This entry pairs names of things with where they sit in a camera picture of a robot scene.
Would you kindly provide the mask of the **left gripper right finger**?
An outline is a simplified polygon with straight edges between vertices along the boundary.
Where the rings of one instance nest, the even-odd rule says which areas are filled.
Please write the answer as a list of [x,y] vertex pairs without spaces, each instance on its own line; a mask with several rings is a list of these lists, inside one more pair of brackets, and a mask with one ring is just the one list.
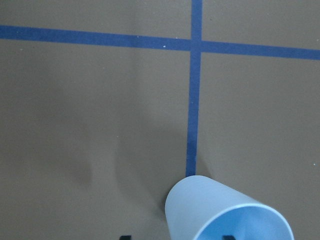
[[234,236],[232,235],[223,235],[222,240],[234,240]]

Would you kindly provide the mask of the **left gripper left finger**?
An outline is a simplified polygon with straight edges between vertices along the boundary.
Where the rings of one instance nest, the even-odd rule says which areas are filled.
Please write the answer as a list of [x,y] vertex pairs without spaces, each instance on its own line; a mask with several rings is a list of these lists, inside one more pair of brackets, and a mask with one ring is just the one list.
[[132,236],[131,235],[122,235],[119,237],[119,240],[131,240]]

